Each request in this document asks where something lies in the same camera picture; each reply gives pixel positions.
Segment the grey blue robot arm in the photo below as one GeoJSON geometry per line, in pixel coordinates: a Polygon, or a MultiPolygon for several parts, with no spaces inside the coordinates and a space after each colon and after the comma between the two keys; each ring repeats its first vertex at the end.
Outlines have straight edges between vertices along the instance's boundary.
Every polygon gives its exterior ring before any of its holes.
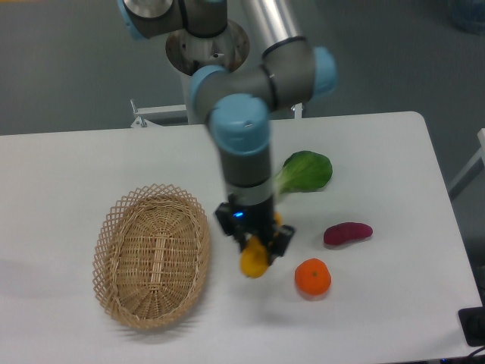
{"type": "Polygon", "coordinates": [[[216,218],[241,249],[256,238],[271,264],[285,254],[295,231],[274,215],[270,114],[331,92],[337,69],[327,49],[310,46],[290,2],[242,6],[262,50],[260,65],[245,70],[225,1],[118,4],[132,36],[180,35],[172,63],[190,77],[189,116],[207,127],[224,176],[227,201],[216,218]]]}

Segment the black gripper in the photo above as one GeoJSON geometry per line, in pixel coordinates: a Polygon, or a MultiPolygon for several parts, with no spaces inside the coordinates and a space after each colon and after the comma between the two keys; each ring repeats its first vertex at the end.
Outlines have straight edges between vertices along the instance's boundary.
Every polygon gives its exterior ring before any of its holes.
{"type": "Polygon", "coordinates": [[[214,212],[215,218],[227,237],[232,237],[242,253],[249,235],[257,236],[268,255],[268,264],[285,256],[295,235],[293,226],[274,222],[274,198],[270,196],[256,205],[244,206],[231,193],[228,202],[222,202],[214,212]]]}

